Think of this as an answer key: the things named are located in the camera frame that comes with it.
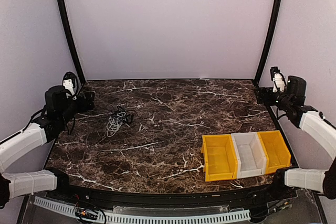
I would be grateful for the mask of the white translucent bin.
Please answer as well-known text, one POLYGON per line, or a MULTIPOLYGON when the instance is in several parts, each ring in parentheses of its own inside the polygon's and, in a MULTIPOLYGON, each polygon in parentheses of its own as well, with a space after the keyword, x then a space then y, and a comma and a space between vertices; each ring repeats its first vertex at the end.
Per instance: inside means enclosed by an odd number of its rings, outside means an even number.
POLYGON ((231 134, 238 160, 237 178, 264 175, 266 155, 256 132, 231 134))

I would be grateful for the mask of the yellow bin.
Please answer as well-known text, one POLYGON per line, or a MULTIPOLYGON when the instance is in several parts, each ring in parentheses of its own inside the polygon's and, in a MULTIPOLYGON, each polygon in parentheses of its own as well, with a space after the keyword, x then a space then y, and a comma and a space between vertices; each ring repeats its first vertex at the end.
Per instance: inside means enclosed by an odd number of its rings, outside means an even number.
POLYGON ((291 154, 281 132, 279 130, 261 131, 257 134, 266 156, 265 174, 272 174, 278 169, 289 167, 291 154))
POLYGON ((238 159, 230 134, 203 135, 201 153, 206 182, 237 178, 238 159))

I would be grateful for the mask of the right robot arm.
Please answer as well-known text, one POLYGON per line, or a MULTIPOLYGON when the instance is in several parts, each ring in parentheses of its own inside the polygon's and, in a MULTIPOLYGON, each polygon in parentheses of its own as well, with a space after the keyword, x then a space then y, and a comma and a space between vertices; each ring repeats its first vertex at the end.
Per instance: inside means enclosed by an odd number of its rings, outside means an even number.
POLYGON ((268 187, 269 197, 278 200, 287 193, 288 187, 297 187, 335 199, 335 126, 325 118, 323 112, 305 105, 307 83, 303 78, 289 76, 286 80, 281 72, 277 72, 272 80, 273 87, 255 90, 257 102, 284 111, 288 120, 323 147, 333 162, 329 169, 278 169, 276 182, 268 187))

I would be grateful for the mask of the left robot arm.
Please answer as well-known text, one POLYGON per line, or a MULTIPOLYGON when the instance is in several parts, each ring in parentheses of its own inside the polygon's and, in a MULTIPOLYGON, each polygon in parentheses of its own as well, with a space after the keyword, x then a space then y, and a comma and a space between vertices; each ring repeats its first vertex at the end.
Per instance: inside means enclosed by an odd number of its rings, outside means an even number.
POLYGON ((77 113, 95 107, 95 93, 71 93, 64 86, 54 86, 45 92, 45 106, 32 115, 19 132, 1 141, 1 207, 11 199, 40 191, 54 191, 63 201, 74 197, 68 185, 68 175, 54 168, 37 172, 7 173, 6 169, 30 151, 58 138, 61 132, 71 134, 68 122, 76 121, 77 113))

